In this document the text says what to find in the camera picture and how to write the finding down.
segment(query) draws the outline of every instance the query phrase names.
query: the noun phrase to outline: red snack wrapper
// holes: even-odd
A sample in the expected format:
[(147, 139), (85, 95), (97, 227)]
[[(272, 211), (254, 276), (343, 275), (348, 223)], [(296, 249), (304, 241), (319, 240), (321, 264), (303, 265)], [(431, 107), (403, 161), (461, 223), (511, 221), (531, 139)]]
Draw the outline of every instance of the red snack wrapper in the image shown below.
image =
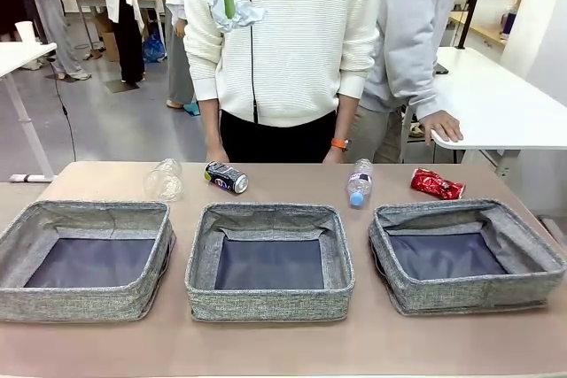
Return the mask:
[(441, 199), (460, 199), (464, 191), (462, 183), (445, 180), (437, 173), (424, 168), (417, 168), (414, 171), (411, 187)]

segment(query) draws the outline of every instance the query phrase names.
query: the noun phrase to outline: blue bottle cap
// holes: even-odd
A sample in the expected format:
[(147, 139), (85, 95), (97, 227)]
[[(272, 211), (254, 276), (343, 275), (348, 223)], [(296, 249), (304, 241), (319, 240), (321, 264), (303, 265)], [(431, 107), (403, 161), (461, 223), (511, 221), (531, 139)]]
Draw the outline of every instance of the blue bottle cap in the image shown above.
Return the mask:
[(351, 194), (351, 205), (354, 207), (360, 207), (364, 204), (364, 195), (361, 192), (353, 192)]

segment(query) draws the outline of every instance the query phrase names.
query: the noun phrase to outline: black can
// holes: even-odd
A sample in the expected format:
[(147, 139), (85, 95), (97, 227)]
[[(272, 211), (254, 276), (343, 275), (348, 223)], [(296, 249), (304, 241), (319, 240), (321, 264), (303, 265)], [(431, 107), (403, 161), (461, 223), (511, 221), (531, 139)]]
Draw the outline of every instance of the black can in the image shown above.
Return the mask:
[(205, 179), (235, 194), (242, 194), (248, 188), (248, 177), (244, 173), (216, 161), (206, 165)]

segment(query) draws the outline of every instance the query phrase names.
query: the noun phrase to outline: white knit sweater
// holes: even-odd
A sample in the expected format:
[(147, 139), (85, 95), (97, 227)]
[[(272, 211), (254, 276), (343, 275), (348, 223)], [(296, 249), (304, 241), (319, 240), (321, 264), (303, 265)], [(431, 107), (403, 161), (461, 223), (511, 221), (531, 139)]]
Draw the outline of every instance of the white knit sweater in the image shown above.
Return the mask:
[[(260, 124), (291, 127), (337, 108), (337, 93), (360, 98), (373, 66), (379, 0), (252, 0), (253, 87)], [(253, 121), (249, 28), (222, 35), (206, 0), (185, 0), (185, 49), (197, 100)]]

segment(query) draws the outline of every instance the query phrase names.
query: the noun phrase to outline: white table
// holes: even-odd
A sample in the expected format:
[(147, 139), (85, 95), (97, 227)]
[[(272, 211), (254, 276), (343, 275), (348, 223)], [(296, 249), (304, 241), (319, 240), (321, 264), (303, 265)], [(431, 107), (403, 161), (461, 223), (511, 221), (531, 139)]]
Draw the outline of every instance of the white table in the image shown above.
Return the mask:
[[(89, 27), (87, 26), (87, 20), (85, 18), (84, 12), (82, 11), (83, 6), (88, 6), (93, 14), (93, 18), (96, 15), (96, 8), (105, 8), (106, 0), (74, 0), (77, 3), (77, 8), (81, 14), (82, 23), (85, 26), (85, 31), (87, 32), (87, 37), (89, 38), (90, 48), (95, 49), (92, 38), (90, 37)], [(140, 9), (153, 9), (156, 12), (156, 19), (158, 21), (158, 31), (159, 38), (164, 46), (166, 46), (166, 38), (163, 35), (163, 29), (161, 28), (161, 17), (159, 15), (159, 6), (163, 6), (163, 10), (166, 10), (166, 0), (137, 0)]]
[(45, 155), (42, 143), (37, 137), (34, 124), (27, 115), (26, 108), (21, 101), (21, 97), (16, 87), (16, 82), (12, 78), (11, 72), (29, 61), (38, 59), (57, 48), (57, 44), (40, 44), (35, 42), (0, 42), (0, 80), (4, 80), (6, 89), (10, 94), (14, 108), (18, 113), (19, 122), (24, 128), (27, 140), (34, 152), (35, 159), (42, 168), (43, 174), (13, 174), (10, 181), (53, 181), (55, 175), (51, 169), (49, 160)]
[(505, 178), (521, 150), (567, 150), (567, 108), (555, 99), (470, 48), (439, 48), (438, 62), (449, 70), (435, 79), (439, 100), (464, 139), (445, 142), (434, 132), (433, 139), (466, 150), (463, 163), (480, 150)]

